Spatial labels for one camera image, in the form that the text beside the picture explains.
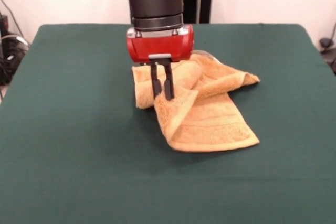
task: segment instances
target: table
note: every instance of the table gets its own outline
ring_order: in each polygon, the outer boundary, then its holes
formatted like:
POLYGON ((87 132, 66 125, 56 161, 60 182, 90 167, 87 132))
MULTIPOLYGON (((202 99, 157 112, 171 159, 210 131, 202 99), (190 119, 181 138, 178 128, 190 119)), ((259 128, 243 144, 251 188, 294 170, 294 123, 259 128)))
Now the table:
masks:
POLYGON ((179 153, 134 106, 127 25, 40 28, 0 105, 0 221, 336 222, 336 79, 299 25, 195 25, 258 75, 230 93, 260 144, 179 153))

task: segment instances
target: red robot arm segment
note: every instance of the red robot arm segment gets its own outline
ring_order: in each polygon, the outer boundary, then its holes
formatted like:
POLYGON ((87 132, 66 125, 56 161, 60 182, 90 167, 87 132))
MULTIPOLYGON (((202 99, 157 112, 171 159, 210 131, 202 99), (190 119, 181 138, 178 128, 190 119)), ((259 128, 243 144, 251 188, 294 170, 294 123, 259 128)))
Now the red robot arm segment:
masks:
POLYGON ((153 94, 161 93, 157 64, 166 72, 168 100, 174 98, 171 62, 188 60, 194 48, 192 25, 183 22, 183 0, 129 0, 133 27, 127 31, 127 47, 136 63, 149 64, 153 94))

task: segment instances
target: orange towel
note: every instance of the orange towel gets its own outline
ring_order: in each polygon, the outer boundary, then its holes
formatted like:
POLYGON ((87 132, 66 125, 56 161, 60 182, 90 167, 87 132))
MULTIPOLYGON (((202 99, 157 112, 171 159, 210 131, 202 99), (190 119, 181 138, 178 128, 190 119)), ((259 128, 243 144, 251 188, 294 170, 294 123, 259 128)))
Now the orange towel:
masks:
MULTIPOLYGON (((136 107, 154 106, 168 145, 182 152, 215 152, 246 148, 259 139, 244 121, 228 92, 258 83, 257 76, 220 63, 204 51, 172 63, 175 99, 164 91, 153 99, 150 67, 132 67, 136 107)), ((157 75, 165 80, 162 66, 157 75)))

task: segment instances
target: green table surface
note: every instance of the green table surface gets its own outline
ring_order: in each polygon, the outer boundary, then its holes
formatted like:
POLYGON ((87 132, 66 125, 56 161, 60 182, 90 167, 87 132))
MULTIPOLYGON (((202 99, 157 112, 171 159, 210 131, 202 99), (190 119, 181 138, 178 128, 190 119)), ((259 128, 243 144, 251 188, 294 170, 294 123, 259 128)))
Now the green table surface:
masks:
POLYGON ((336 78, 298 25, 195 25, 261 83, 230 93, 260 139, 171 150, 134 106, 127 25, 40 28, 0 105, 0 223, 336 223, 336 78))

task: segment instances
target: black cable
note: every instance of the black cable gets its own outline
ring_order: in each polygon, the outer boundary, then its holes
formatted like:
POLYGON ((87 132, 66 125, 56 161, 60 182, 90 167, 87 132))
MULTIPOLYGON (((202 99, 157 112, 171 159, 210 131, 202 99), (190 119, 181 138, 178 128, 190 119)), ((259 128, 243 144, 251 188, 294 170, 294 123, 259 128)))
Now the black cable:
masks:
POLYGON ((332 34, 331 34, 331 37, 330 37, 330 41, 329 41, 329 44, 327 46, 327 48, 329 48, 331 46, 331 43, 332 43, 332 39, 334 38, 335 36, 335 32, 336 32, 336 23, 334 25, 334 30, 332 31, 332 34))
POLYGON ((4 0, 0 0, 0 1, 3 3, 3 5, 7 8, 7 10, 9 11, 9 13, 11 14, 11 16, 12 16, 12 18, 13 18, 13 20, 14 20, 14 23, 15 23, 17 29, 18 29, 19 32, 20 32, 21 37, 24 37, 24 36, 23 36, 23 33, 22 33, 22 31, 21 31, 21 28, 20 28, 19 24, 17 23, 17 21, 16 21, 16 19, 15 19, 15 17, 14 17, 14 14, 13 14, 12 10, 8 7, 8 5, 5 3, 4 0))

